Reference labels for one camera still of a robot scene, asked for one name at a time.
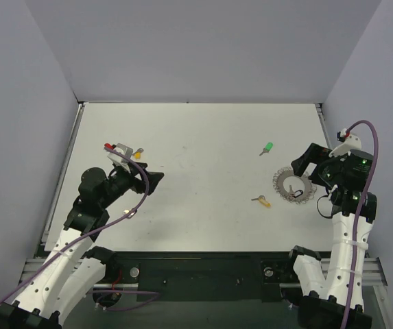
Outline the silver spiked keyring disc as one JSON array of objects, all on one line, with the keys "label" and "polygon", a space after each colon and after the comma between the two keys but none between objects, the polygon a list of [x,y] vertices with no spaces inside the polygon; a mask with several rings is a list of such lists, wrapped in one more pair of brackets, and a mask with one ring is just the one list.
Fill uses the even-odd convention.
[{"label": "silver spiked keyring disc", "polygon": [[312,200],[317,191],[317,186],[309,179],[309,173],[294,175],[291,167],[279,169],[272,178],[274,190],[287,202],[306,204]]}]

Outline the yellow tag key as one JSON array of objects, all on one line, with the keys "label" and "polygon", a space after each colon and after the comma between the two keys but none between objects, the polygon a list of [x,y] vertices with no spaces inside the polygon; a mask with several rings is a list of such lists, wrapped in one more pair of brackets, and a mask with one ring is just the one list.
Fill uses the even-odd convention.
[{"label": "yellow tag key", "polygon": [[270,208],[271,207],[271,203],[269,203],[268,200],[266,200],[264,195],[260,195],[256,198],[252,198],[252,201],[257,201],[260,204],[262,204],[263,206],[265,206],[266,208]]}]

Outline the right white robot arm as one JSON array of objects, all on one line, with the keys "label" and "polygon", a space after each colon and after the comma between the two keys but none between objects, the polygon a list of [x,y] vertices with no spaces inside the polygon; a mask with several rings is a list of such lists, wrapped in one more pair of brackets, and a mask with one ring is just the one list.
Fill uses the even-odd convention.
[{"label": "right white robot arm", "polygon": [[333,240],[329,268],[322,270],[317,252],[295,246],[283,272],[298,280],[302,297],[298,302],[301,328],[371,328],[364,312],[363,267],[368,237],[376,216],[377,198],[365,192],[373,155],[350,149],[334,156],[330,149],[310,144],[291,164],[300,176],[309,164],[315,169],[309,179],[327,190],[332,204]]}]

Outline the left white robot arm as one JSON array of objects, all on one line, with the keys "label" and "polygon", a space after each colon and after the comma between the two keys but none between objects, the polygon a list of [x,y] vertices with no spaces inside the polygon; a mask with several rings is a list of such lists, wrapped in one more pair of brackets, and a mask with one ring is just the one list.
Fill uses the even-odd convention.
[{"label": "left white robot arm", "polygon": [[61,328],[96,282],[116,278],[115,252],[93,243],[106,227],[113,202],[129,190],[151,195],[164,178],[146,167],[136,162],[114,165],[110,173],[93,167],[82,174],[79,195],[53,250],[13,303],[0,305],[0,328]]}]

